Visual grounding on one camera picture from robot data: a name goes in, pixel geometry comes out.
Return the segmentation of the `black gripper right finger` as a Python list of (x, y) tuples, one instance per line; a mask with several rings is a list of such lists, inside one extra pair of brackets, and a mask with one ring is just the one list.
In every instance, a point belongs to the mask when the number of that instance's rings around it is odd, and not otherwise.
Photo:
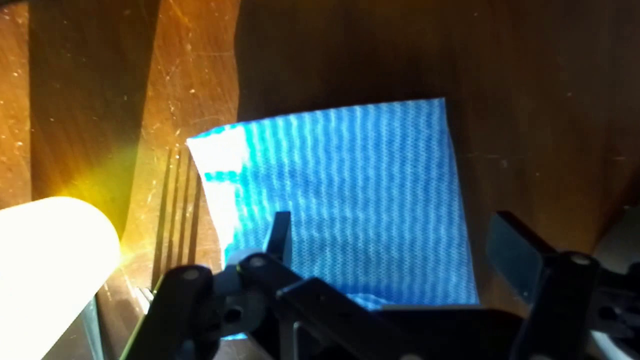
[(492, 268), (526, 305), (534, 302), (545, 259), (553, 255), (555, 250), (512, 213), (495, 213), (492, 217), (485, 257)]

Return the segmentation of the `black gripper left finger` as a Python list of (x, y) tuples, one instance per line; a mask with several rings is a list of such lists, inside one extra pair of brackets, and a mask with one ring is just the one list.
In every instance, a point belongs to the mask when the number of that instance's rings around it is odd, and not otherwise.
[(292, 215), (289, 213), (273, 215), (266, 255), (281, 265), (289, 265), (289, 259), (292, 259)]

